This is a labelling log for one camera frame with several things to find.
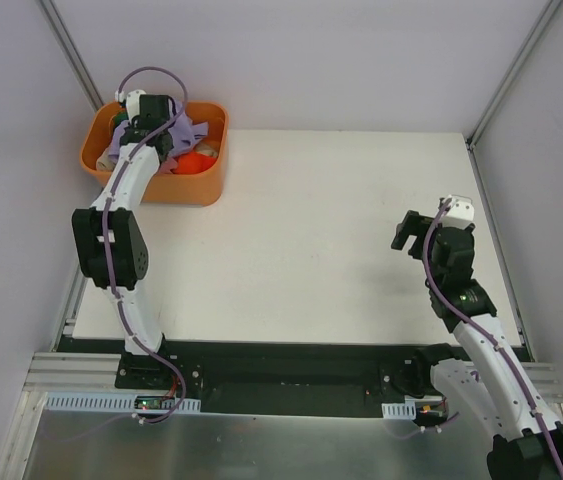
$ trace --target white wall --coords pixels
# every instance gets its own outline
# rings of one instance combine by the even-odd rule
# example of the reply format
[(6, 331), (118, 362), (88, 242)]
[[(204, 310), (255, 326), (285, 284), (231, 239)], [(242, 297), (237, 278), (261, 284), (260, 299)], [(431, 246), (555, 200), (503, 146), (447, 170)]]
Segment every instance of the white wall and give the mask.
[(468, 134), (546, 0), (56, 3), (108, 100), (127, 72), (159, 65), (237, 128)]
[(0, 0), (0, 447), (32, 353), (47, 348), (74, 258), (70, 215), (92, 116), (40, 10)]
[(532, 345), (563, 381), (563, 7), (476, 153)]

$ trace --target orange cloth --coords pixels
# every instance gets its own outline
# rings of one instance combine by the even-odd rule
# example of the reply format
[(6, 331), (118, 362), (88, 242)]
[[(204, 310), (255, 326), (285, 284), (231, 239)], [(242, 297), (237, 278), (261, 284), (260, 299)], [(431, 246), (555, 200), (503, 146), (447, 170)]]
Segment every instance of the orange cloth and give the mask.
[(192, 151), (177, 158), (177, 168), (170, 170), (177, 175), (194, 175), (208, 170), (216, 163), (217, 159)]

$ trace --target orange plastic container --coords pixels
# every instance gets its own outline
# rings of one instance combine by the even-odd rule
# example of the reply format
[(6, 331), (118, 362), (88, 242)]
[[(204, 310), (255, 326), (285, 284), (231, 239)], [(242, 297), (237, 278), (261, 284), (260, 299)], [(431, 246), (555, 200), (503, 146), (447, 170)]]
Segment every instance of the orange plastic container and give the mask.
[[(88, 136), (81, 147), (81, 166), (105, 186), (111, 172), (99, 172), (97, 159), (112, 141), (112, 118), (121, 111), (118, 103), (109, 103), (94, 117)], [(208, 122), (208, 136), (204, 142), (219, 152), (216, 163), (205, 172), (195, 175), (157, 174), (150, 180), (144, 202), (211, 205), (223, 191), (227, 166), (228, 113), (215, 103), (190, 102), (185, 110), (192, 123)]]

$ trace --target white table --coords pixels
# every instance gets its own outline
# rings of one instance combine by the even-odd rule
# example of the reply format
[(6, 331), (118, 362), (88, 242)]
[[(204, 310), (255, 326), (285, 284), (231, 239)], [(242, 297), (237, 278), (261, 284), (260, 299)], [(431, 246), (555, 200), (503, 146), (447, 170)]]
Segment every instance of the white table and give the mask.
[[(233, 130), (228, 163), (214, 205), (136, 211), (168, 339), (456, 344), (421, 262), (390, 249), (407, 210), (433, 216), (456, 193), (476, 208), (475, 278), (519, 344), (461, 135)], [(73, 336), (123, 338), (91, 282)]]

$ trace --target purple cloth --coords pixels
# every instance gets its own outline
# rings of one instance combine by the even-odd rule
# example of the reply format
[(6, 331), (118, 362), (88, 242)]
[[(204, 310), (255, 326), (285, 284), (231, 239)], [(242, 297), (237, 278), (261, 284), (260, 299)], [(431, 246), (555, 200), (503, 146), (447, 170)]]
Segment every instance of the purple cloth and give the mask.
[[(182, 106), (181, 102), (178, 100), (174, 102), (177, 111), (179, 111)], [(130, 125), (128, 120), (122, 121), (119, 126), (114, 129), (114, 133), (112, 134), (112, 143), (110, 144), (108, 156), (113, 163), (116, 163), (119, 159), (121, 137), (128, 125)], [(160, 173), (169, 173), (170, 170), (176, 168), (176, 158), (184, 153), (191, 152), (197, 143), (208, 135), (208, 122), (192, 125), (190, 117), (183, 113), (175, 124), (168, 129), (168, 132), (172, 136), (172, 150), (168, 153), (168, 159), (159, 167)]]

